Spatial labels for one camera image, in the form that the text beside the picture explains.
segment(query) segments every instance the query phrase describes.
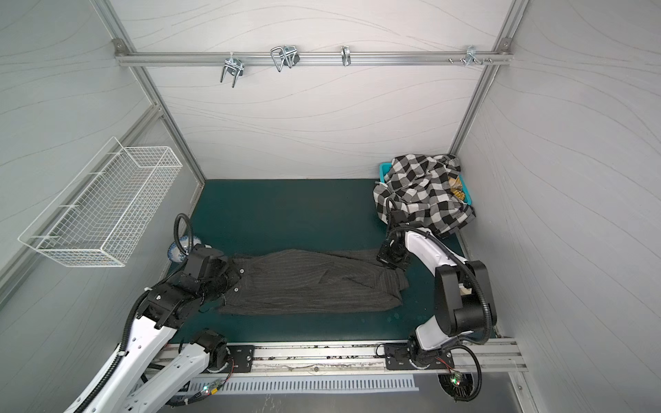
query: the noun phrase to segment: blue plastic basket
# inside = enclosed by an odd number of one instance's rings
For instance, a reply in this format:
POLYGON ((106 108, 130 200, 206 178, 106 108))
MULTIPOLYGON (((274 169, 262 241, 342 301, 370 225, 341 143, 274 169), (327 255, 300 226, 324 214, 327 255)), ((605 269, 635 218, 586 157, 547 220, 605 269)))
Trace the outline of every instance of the blue plastic basket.
MULTIPOLYGON (((385 175, 390 171, 390 168, 393 167, 393 164, 390 162, 384 162, 379 165, 379 177, 381 179, 381 182, 385 182, 385 175)), ((466 199, 464 199, 464 202, 468 205, 471 205, 473 201, 471 200, 471 195, 468 193, 468 188, 466 187, 466 183, 463 180, 463 177, 461 174, 459 174, 459 179, 461 179, 461 190, 463 191, 464 194, 466 194, 466 199)))

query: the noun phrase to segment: aluminum rail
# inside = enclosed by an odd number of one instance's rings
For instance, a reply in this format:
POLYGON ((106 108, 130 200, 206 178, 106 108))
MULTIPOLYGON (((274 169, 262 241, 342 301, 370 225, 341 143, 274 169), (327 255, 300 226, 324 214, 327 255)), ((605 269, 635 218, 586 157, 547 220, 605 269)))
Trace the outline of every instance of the aluminum rail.
MULTIPOLYGON (((232 53, 246 66, 274 66, 268 52, 232 53)), ((297 66, 343 66, 340 52, 299 52, 297 66)), ((508 65, 512 54, 475 52, 473 65, 508 65)), ((116 56, 120 66, 222 66, 230 53, 126 53, 116 56)), ((463 66, 466 52, 351 52, 351 66, 463 66)))
MULTIPOLYGON (((388 370, 385 366, 386 360, 376 355, 377 347, 386 342, 405 343, 406 340, 236 343, 255 346, 251 372, 236 375, 263 377, 447 372, 440 362, 424 370, 388 370)), ((475 352, 485 373, 527 371, 519 347, 512 338, 493 338, 483 346, 468 346, 475 352)), ((178 345, 169 344, 156 355, 154 362, 167 364, 176 357, 177 352, 178 345)), ((463 350, 452 350, 452 359, 457 370, 475 371, 473 359, 463 350)), ((207 373, 204 376, 211 377, 213 374, 207 373)))

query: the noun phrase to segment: vent grille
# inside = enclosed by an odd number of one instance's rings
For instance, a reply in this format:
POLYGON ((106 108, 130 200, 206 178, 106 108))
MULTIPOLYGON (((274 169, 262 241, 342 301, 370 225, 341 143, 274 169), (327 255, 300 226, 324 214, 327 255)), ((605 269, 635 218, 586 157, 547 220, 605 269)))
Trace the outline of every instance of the vent grille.
MULTIPOLYGON (((209 379, 191 380, 192 395, 208 385, 209 379)), ((418 391, 413 375, 342 375, 323 377, 232 377, 216 394, 278 394, 278 393, 386 393, 418 391)))

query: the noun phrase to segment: white wire basket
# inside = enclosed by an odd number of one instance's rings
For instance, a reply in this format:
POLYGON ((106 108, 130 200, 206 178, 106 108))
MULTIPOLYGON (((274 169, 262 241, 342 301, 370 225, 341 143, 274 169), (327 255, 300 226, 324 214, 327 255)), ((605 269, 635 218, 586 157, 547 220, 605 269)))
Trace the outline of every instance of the white wire basket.
POLYGON ((83 169, 20 242, 67 267, 126 264, 182 165, 170 147, 115 141, 115 152, 101 154, 109 160, 96 172, 83 169), (78 191, 71 188, 76 182, 78 191))

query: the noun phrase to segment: red wire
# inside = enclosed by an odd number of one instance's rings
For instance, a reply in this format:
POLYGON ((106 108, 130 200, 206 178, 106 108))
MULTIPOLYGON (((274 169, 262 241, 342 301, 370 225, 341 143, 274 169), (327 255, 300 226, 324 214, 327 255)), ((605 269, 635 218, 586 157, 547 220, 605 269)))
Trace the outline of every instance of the red wire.
POLYGON ((437 357, 436 359, 437 359, 438 361, 440 361, 441 363, 445 364, 446 367, 447 367, 447 370, 448 370, 450 373, 452 373, 453 370, 456 371, 455 369, 453 369, 452 367, 450 367, 450 365, 447 364, 447 363, 445 362, 445 360, 443 360, 442 358, 437 357))

